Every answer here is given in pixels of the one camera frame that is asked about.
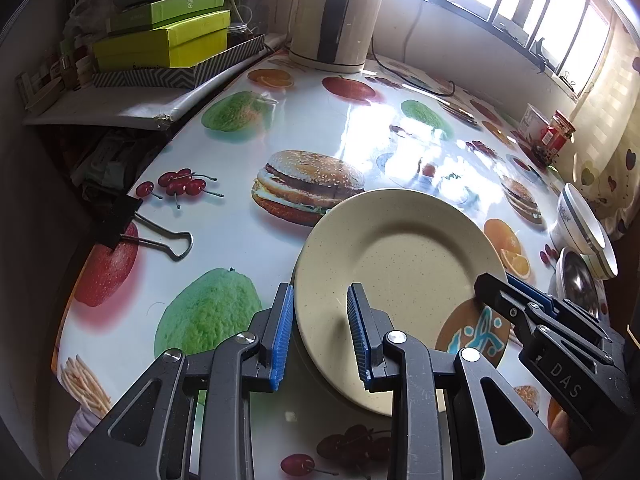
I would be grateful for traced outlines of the right hand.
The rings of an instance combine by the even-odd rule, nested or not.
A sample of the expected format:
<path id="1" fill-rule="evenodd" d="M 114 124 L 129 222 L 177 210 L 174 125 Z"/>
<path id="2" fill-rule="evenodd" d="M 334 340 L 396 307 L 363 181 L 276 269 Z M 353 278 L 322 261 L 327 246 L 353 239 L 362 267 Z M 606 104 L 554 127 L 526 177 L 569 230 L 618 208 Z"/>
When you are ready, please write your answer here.
<path id="1" fill-rule="evenodd" d="M 584 444 L 585 436 L 582 434 L 582 428 L 573 422 L 564 410 L 555 415 L 549 431 L 567 455 L 575 454 Z"/>

